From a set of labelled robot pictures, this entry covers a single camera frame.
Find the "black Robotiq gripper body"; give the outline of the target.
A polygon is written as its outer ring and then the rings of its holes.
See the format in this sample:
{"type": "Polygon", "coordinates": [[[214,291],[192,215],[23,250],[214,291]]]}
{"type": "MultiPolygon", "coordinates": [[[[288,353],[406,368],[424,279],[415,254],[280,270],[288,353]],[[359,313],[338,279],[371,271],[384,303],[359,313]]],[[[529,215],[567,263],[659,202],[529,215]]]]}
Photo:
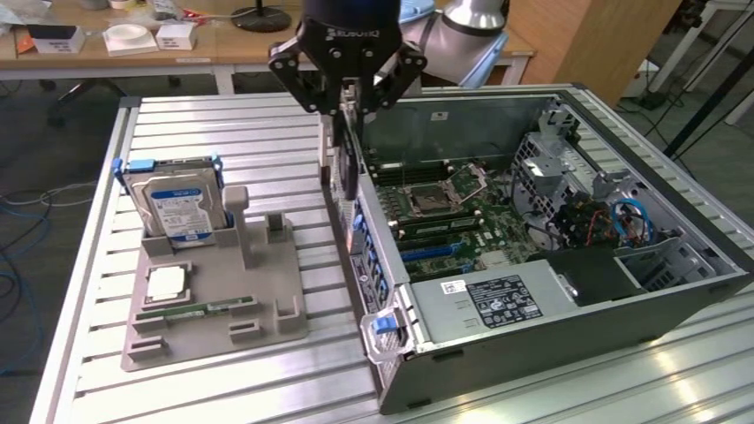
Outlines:
{"type": "Polygon", "coordinates": [[[328,77],[371,77],[402,46],[399,1],[302,3],[298,46],[328,77]]]}

